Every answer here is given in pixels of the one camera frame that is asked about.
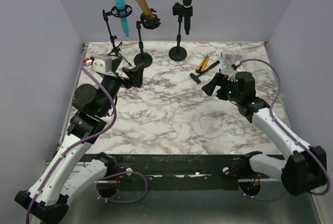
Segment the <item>black round-base mic stand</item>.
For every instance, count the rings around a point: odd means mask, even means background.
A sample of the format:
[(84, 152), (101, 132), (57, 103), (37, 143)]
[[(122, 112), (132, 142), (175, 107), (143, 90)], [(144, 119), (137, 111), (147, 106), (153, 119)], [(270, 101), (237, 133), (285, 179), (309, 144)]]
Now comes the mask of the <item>black round-base mic stand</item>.
[(178, 33), (176, 37), (176, 46), (169, 50), (169, 57), (173, 61), (183, 61), (187, 57), (187, 51), (180, 46), (181, 44), (181, 25), (184, 22), (184, 7), (180, 3), (175, 3), (172, 7), (172, 13), (174, 16), (178, 16)]

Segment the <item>black microphone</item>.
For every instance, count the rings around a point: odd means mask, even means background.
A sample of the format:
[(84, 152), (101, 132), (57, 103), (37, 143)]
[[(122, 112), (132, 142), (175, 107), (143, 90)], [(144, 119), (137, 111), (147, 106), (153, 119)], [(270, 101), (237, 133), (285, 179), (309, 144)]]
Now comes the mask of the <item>black microphone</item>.
[(184, 7), (184, 29), (185, 34), (189, 35), (190, 32), (190, 18), (193, 15), (193, 7), (192, 7), (192, 0), (183, 0), (183, 7)]

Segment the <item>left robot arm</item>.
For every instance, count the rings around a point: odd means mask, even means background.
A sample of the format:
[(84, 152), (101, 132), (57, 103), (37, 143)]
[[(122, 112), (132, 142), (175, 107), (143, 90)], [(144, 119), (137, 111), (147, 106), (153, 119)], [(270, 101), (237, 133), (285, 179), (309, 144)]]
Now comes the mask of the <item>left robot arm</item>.
[(75, 176), (70, 176), (84, 154), (98, 137), (108, 131), (117, 119), (116, 101), (121, 87), (140, 88), (143, 83), (144, 65), (123, 68), (123, 78), (115, 69), (107, 68), (98, 82), (86, 70), (96, 61), (81, 64), (81, 70), (90, 76), (94, 85), (86, 83), (77, 87), (72, 106), (77, 109), (70, 119), (63, 142), (41, 177), (26, 191), (19, 191), (15, 201), (26, 211), (25, 222), (34, 217), (43, 223), (60, 223), (74, 199), (95, 181), (111, 179), (118, 171), (116, 160), (100, 153)]

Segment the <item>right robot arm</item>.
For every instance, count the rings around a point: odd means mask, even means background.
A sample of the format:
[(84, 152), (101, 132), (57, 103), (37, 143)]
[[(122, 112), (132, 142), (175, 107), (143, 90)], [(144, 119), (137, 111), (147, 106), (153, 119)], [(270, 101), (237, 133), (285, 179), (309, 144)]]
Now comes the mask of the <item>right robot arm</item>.
[(260, 129), (284, 157), (279, 160), (252, 152), (246, 155), (247, 161), (239, 165), (243, 177), (263, 173), (280, 181), (293, 196), (329, 184), (326, 152), (302, 140), (275, 116), (271, 106), (256, 95), (255, 79), (250, 72), (238, 72), (232, 79), (216, 73), (202, 90), (208, 96), (215, 92), (218, 99), (234, 103), (240, 114)]

